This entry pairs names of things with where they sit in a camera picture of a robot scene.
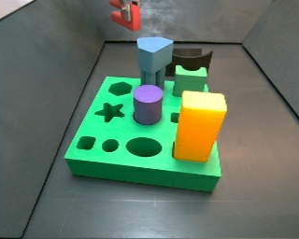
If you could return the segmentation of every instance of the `purple cylinder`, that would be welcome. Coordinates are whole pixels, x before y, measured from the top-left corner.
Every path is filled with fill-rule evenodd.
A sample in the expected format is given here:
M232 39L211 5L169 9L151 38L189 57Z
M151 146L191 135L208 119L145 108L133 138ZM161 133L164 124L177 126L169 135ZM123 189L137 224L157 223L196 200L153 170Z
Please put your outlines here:
M163 90L155 85L141 85L135 89L135 121L151 125L161 119Z

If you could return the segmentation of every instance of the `green block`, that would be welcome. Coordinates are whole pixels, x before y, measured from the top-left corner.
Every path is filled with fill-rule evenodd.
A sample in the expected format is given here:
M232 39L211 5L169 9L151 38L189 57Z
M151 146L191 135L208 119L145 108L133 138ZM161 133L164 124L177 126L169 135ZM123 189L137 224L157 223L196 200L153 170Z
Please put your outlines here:
M183 91L204 91L207 85L207 70L200 67L196 71L187 71L176 65L173 95L181 97Z
M133 120L132 91L139 85L139 78L105 79L65 153L72 174L212 191L222 176L216 143L207 163L175 160L181 99L172 95L173 82L165 81L163 117L155 125Z

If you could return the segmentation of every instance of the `yellow rectangular block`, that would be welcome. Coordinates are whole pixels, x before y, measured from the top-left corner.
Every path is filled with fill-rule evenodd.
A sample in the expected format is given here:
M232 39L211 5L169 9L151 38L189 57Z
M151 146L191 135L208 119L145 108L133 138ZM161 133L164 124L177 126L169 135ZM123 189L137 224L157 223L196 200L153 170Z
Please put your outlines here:
M220 93L184 91L177 119L173 157L205 162L227 112Z

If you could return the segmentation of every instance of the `green foam block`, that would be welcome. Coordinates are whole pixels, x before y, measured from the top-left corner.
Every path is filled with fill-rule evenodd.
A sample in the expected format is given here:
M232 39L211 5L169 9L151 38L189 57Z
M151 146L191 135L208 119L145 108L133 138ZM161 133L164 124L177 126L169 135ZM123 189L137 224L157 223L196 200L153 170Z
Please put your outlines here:
M222 176L216 143L207 163L175 160L181 98L164 82L163 114L155 125L133 120L139 78L107 77L65 153L72 174L187 190L212 191Z
M185 70L176 65L173 95L181 97L183 91L204 91L207 70L200 67L196 71Z

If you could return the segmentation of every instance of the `grey wall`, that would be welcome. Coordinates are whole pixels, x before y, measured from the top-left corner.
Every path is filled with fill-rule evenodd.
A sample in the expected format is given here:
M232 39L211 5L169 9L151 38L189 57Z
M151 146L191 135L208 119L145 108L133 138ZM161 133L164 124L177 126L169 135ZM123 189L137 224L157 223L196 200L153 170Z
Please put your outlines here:
M85 1L105 40L164 36L175 41L242 43L271 0L141 0L141 29L121 28L109 19L107 0Z
M299 0L275 0L243 46L299 116Z
M0 237L20 237L103 47L80 0L0 21Z
M0 1L0 19L8 16L14 10L20 9L33 0L5 0Z

